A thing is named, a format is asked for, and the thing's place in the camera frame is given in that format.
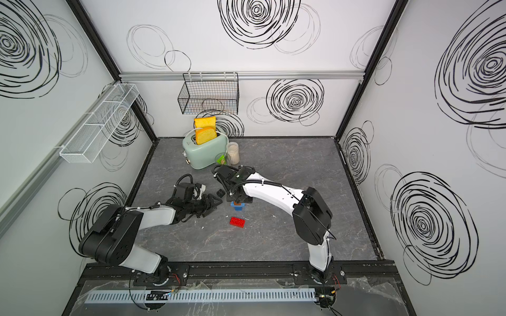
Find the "light blue long lego brick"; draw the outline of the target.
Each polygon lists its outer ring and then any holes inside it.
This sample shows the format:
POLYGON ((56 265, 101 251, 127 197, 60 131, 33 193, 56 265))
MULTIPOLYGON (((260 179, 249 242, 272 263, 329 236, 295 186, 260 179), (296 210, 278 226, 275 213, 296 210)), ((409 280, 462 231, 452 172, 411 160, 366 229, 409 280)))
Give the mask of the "light blue long lego brick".
POLYGON ((231 202, 231 207, 233 207, 236 211, 242 211, 245 208, 245 204, 242 203, 242 205, 234 205, 234 202, 231 202))

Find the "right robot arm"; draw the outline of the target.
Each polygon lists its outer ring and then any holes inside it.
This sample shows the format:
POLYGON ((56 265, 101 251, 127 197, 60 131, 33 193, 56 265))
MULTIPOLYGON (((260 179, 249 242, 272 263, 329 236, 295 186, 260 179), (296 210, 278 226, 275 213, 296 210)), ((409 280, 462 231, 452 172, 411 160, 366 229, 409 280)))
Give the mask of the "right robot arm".
POLYGON ((253 167, 216 165, 213 177, 223 187, 227 201, 249 204, 265 201, 289 214, 298 236, 308 245, 310 273, 320 284, 330 278, 333 262, 329 241, 333 214, 317 189, 290 188, 262 176, 253 167))

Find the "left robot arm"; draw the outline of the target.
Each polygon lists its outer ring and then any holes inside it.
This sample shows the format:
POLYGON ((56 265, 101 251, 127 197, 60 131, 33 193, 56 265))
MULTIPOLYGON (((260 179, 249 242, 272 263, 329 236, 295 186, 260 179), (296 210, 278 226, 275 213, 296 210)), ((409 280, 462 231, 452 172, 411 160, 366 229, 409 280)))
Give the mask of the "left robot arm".
POLYGON ((168 259, 136 245, 137 234, 155 226, 209 216, 223 200, 205 191, 203 184, 183 183, 175 186, 165 203, 144 208, 109 205, 80 241, 79 252, 97 262, 126 267, 165 281, 172 275, 168 259))

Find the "red long lego brick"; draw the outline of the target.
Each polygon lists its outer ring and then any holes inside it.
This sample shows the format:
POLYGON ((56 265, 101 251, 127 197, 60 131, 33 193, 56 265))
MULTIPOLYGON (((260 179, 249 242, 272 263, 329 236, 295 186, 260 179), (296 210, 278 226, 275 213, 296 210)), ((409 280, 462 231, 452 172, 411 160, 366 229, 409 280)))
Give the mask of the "red long lego brick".
POLYGON ((246 221, 242 218, 232 217, 230 218, 229 224, 238 228, 244 228, 246 221))

